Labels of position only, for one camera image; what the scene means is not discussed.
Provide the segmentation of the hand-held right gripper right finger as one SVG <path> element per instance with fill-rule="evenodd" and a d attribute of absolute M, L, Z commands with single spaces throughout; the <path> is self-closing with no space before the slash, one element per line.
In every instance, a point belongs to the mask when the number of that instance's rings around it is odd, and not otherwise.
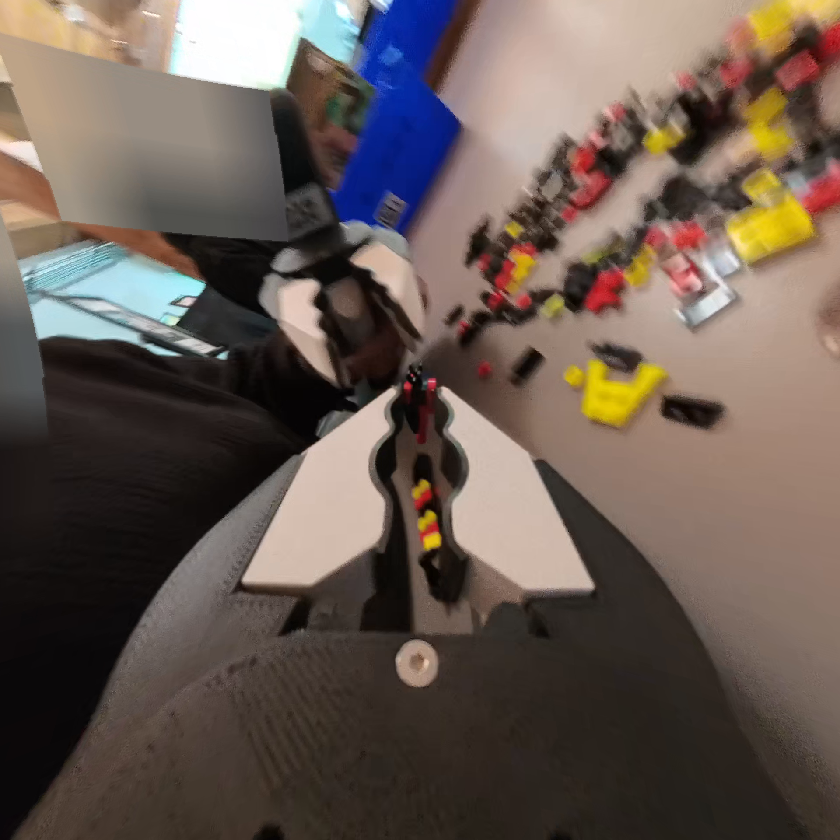
<path fill-rule="evenodd" d="M 444 386 L 439 468 L 444 535 L 465 561 L 462 596 L 486 620 L 500 605 L 588 597 L 595 583 L 527 449 Z"/>

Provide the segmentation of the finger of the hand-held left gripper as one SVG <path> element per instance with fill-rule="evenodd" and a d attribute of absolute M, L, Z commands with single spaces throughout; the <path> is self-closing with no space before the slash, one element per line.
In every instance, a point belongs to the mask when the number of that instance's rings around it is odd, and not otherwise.
<path fill-rule="evenodd" d="M 371 281 L 375 305 L 391 320 L 408 350 L 422 345 L 426 303 L 407 243 L 366 243 L 351 265 Z"/>
<path fill-rule="evenodd" d="M 351 388 L 350 343 L 318 279 L 270 272 L 258 300 L 309 367 L 331 385 Z"/>

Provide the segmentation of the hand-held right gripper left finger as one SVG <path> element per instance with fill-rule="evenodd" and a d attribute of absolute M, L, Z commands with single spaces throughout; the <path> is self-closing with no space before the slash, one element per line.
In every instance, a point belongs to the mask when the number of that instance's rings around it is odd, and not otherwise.
<path fill-rule="evenodd" d="M 407 583 L 393 483 L 400 397 L 391 387 L 305 451 L 241 576 L 245 592 L 294 596 L 335 621 L 361 621 Z"/>

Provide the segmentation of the small black red lego assembly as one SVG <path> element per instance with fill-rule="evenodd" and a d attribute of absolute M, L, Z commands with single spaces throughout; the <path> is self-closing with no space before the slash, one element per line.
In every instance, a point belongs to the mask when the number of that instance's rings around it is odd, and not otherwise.
<path fill-rule="evenodd" d="M 422 362 L 409 365 L 402 384 L 404 419 L 418 445 L 425 445 L 430 419 L 434 416 L 437 381 L 424 372 Z"/>

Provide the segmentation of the person's left forearm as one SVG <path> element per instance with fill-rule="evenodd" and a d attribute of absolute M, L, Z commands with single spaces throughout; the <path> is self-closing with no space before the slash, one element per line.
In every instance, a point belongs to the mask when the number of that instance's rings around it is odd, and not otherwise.
<path fill-rule="evenodd" d="M 355 413 L 347 392 L 323 379 L 282 332 L 234 347 L 220 364 L 225 387 L 267 410 L 291 431 L 314 436 L 333 413 Z"/>

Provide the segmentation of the long black lego assembly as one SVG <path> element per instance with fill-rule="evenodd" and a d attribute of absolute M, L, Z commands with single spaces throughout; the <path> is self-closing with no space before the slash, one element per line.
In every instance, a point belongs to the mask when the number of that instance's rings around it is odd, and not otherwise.
<path fill-rule="evenodd" d="M 411 493 L 421 543 L 418 564 L 429 593 L 438 602 L 456 604 L 465 585 L 467 561 L 445 536 L 442 502 L 427 454 L 415 457 Z"/>

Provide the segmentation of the yellow wedge lego plate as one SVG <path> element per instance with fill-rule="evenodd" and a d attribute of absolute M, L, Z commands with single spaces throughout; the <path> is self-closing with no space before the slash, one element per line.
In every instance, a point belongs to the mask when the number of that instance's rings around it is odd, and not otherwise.
<path fill-rule="evenodd" d="M 620 381 L 612 378 L 606 363 L 590 360 L 585 368 L 581 413 L 595 424 L 623 428 L 668 378 L 661 366 L 641 363 L 631 379 Z"/>

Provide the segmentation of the black lego plate with holes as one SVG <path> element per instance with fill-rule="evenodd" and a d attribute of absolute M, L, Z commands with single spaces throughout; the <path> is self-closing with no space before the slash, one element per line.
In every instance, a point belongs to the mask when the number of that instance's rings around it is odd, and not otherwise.
<path fill-rule="evenodd" d="M 637 350 L 614 343 L 590 343 L 593 356 L 609 369 L 630 375 L 644 362 L 644 356 Z"/>

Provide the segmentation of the black lego tile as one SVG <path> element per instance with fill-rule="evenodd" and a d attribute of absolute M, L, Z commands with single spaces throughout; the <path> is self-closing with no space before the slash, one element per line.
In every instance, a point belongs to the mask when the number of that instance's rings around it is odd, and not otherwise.
<path fill-rule="evenodd" d="M 663 395 L 659 413 L 664 419 L 679 425 L 709 431 L 724 417 L 726 407 L 717 401 L 688 395 Z"/>

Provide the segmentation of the pile of loose lego pieces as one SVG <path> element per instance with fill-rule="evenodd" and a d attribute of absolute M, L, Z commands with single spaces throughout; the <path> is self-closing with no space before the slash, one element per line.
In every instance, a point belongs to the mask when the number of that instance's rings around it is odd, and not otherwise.
<path fill-rule="evenodd" d="M 838 2 L 765 3 L 664 96 L 630 90 L 584 138 L 560 135 L 502 224 L 484 216 L 471 232 L 465 266 L 488 289 L 478 309 L 452 308 L 445 326 L 467 345 L 493 322 L 601 315 L 656 271 L 689 329 L 729 307 L 730 277 L 809 244 L 817 218 L 838 209 L 838 127 L 821 95 L 838 69 L 838 36 Z M 531 287 L 572 223 L 653 158 L 676 171 L 642 199 L 636 224 L 568 263 L 553 287 Z"/>

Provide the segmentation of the person's left hand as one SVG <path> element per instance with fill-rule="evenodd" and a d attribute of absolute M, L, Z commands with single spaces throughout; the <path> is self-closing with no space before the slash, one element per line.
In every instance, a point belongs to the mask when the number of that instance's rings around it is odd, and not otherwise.
<path fill-rule="evenodd" d="M 344 360 L 350 384 L 366 384 L 378 392 L 387 389 L 402 369 L 406 354 L 403 337 L 391 321 L 384 321 L 357 351 Z"/>

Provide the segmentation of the cardboard box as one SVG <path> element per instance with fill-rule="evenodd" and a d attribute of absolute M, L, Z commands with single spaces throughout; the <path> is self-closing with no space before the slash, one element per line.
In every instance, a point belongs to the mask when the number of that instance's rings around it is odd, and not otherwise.
<path fill-rule="evenodd" d="M 337 189 L 359 148 L 375 89 L 305 38 L 298 42 L 286 88 L 302 110 L 328 187 Z"/>

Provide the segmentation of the person's black knit sweater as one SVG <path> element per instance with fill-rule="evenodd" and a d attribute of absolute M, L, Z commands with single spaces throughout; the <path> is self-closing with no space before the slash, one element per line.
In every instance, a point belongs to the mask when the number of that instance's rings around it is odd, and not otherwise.
<path fill-rule="evenodd" d="M 220 359 L 38 347 L 45 434 L 2 447 L 2 838 L 75 748 L 168 575 L 315 437 L 231 393 Z"/>

